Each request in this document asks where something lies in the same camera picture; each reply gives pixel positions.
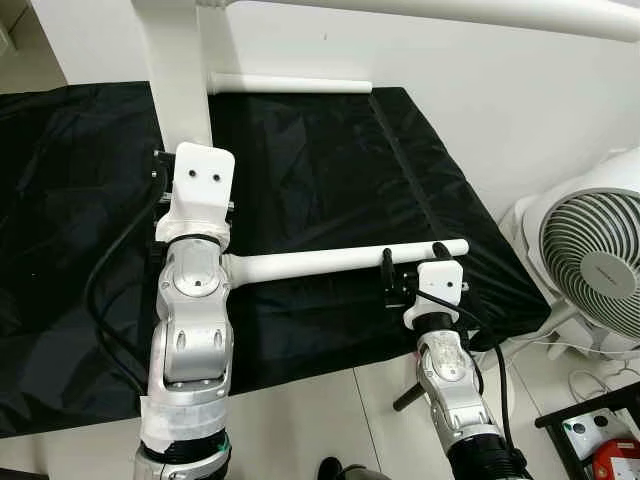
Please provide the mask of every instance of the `fan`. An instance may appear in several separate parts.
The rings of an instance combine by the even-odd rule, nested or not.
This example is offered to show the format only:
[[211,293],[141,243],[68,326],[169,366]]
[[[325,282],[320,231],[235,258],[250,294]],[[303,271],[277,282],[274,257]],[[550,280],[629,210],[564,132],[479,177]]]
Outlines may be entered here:
[[521,199],[500,228],[553,304],[536,336],[640,356],[640,149]]

